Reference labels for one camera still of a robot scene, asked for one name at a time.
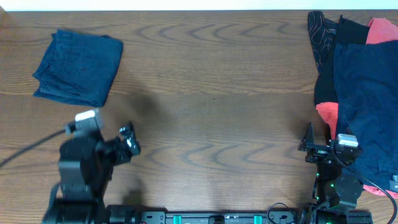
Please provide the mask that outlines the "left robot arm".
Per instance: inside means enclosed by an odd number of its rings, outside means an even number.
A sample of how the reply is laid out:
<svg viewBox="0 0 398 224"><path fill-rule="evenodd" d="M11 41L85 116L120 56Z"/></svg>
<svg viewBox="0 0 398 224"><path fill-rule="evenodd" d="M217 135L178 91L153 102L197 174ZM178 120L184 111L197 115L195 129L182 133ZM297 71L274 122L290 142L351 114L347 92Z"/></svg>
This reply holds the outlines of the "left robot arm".
<svg viewBox="0 0 398 224"><path fill-rule="evenodd" d="M50 193L43 223L140 223L134 208L104 204L114 167L129 163L141 152L133 124L121 127L120 135L107 141L92 122L74 121L66 131L72 138L60 146L60 182Z"/></svg>

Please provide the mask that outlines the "navy blue shorts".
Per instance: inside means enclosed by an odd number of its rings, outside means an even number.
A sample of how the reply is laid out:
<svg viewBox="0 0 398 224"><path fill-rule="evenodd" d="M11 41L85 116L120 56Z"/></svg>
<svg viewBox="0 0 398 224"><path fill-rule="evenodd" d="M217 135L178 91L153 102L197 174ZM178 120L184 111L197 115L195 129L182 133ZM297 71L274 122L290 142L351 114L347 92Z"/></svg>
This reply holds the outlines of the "navy blue shorts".
<svg viewBox="0 0 398 224"><path fill-rule="evenodd" d="M33 77L35 97L101 108L118 72L124 44L108 35L80 34L59 29L52 34Z"/></svg>

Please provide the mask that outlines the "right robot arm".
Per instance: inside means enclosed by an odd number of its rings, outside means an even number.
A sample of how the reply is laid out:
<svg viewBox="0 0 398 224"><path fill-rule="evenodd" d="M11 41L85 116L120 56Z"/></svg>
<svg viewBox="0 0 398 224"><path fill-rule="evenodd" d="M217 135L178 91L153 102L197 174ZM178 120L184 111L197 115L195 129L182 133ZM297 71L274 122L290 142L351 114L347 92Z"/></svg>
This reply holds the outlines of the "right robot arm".
<svg viewBox="0 0 398 224"><path fill-rule="evenodd" d="M317 167L312 193L316 203L301 211L298 222L349 224L360 220L352 211L357 207L363 183L358 177L343 173L361 154L357 138L339 134L325 146L315 144L313 125L309 124L298 150L306 152L305 161Z"/></svg>

